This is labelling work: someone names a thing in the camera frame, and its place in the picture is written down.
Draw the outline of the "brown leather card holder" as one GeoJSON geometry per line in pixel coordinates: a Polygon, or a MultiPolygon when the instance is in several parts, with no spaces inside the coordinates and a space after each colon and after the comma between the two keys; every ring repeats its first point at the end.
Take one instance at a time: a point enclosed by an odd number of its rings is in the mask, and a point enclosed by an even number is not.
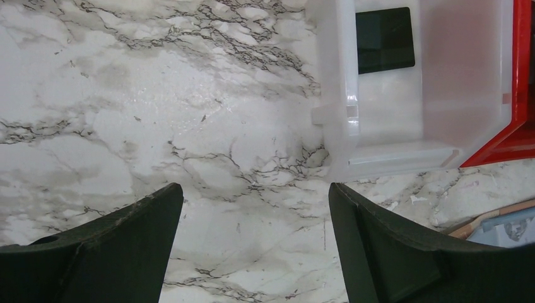
{"type": "Polygon", "coordinates": [[[508,215],[510,213],[522,211],[532,207],[534,207],[534,199],[519,202],[513,205],[504,206],[502,208],[481,214],[473,220],[469,221],[468,223],[461,225],[459,228],[456,228],[451,232],[447,232],[447,234],[458,239],[466,240],[476,230],[476,228],[481,225],[482,221],[491,218],[496,218],[502,215],[508,215]]]}

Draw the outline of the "white plastic bin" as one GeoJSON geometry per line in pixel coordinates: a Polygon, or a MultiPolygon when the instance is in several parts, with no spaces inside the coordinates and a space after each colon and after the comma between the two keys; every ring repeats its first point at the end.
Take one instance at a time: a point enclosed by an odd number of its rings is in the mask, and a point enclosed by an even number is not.
{"type": "Polygon", "coordinates": [[[514,1],[309,1],[327,179],[456,169],[511,121],[514,1]],[[356,13],[408,7],[416,64],[358,73],[356,13]]]}

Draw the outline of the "black card in white bin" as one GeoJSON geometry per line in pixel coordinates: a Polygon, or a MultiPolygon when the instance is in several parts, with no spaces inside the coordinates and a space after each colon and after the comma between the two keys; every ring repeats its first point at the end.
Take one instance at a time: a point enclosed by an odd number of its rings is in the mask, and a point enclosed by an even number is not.
{"type": "Polygon", "coordinates": [[[411,68],[416,64],[408,7],[355,14],[358,73],[411,68]]]}

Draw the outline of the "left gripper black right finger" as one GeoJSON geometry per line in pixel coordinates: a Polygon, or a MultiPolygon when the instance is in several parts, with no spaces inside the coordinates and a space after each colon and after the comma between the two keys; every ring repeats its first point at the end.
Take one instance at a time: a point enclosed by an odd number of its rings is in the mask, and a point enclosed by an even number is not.
{"type": "Polygon", "coordinates": [[[533,302],[534,245],[488,246],[424,227],[345,184],[329,207],[350,302],[533,302]]]}

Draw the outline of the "light blue credit card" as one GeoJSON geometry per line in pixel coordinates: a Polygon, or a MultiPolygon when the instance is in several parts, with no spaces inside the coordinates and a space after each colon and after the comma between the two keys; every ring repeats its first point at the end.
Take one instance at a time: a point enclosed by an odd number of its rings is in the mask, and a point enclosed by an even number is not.
{"type": "Polygon", "coordinates": [[[505,248],[533,244],[534,207],[485,219],[467,240],[505,248]]]}

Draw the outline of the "red plastic bin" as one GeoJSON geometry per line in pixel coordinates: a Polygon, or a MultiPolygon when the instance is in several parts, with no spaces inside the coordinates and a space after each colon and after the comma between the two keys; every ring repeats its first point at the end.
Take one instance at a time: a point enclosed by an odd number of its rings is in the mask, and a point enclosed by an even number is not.
{"type": "Polygon", "coordinates": [[[462,167],[534,158],[534,1],[514,1],[511,121],[462,167]]]}

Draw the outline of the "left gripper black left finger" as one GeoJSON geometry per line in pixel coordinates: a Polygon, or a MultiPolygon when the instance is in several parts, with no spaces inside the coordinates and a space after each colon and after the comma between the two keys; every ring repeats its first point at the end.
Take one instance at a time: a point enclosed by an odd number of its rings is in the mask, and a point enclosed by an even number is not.
{"type": "Polygon", "coordinates": [[[184,202],[171,183],[31,244],[1,248],[2,302],[158,302],[184,202]]]}

